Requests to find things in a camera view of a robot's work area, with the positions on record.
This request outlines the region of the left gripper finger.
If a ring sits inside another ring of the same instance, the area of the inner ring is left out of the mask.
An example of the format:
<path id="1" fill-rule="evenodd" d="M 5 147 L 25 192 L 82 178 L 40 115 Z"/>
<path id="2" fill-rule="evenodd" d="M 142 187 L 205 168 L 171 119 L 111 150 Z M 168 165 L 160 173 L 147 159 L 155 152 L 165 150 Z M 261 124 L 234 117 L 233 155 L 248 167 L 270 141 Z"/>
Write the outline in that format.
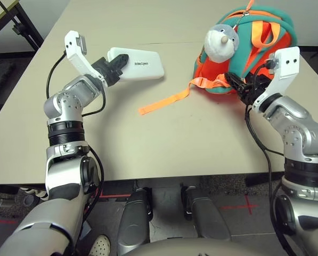
<path id="1" fill-rule="evenodd" d="M 128 60 L 128 54 L 119 54 L 110 61 L 110 64 L 114 70 L 122 70 L 128 64 Z"/>

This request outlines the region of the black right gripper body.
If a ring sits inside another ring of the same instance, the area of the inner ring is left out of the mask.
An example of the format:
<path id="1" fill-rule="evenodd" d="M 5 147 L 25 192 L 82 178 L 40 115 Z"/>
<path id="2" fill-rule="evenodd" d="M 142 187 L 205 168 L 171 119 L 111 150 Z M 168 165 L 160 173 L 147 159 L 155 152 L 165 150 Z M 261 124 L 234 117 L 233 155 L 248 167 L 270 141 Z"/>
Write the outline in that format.
<path id="1" fill-rule="evenodd" d="M 240 100 L 246 105 L 252 105 L 255 100 L 265 92 L 271 79 L 264 74 L 254 76 L 249 74 L 246 77 L 246 83 L 241 83 L 238 87 Z"/>

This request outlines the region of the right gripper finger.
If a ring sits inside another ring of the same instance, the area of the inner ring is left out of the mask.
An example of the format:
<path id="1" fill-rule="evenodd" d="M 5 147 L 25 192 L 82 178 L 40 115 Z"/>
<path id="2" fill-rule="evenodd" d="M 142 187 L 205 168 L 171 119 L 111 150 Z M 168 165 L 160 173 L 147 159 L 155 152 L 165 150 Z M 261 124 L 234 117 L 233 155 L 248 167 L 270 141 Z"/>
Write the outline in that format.
<path id="1" fill-rule="evenodd" d="M 248 85 L 235 73 L 225 73 L 227 83 L 236 91 L 245 91 Z"/>

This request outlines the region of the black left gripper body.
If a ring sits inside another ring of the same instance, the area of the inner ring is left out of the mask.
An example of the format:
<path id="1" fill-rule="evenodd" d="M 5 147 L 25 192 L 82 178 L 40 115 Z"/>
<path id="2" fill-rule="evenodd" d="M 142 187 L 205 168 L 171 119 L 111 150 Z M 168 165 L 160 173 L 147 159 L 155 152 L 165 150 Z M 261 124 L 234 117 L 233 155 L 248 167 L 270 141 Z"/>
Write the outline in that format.
<path id="1" fill-rule="evenodd" d="M 105 57 L 102 57 L 98 61 L 94 62 L 92 67 L 103 76 L 108 87 L 116 84 L 122 75 L 122 71 L 114 70 L 110 64 L 110 61 L 107 61 Z"/>

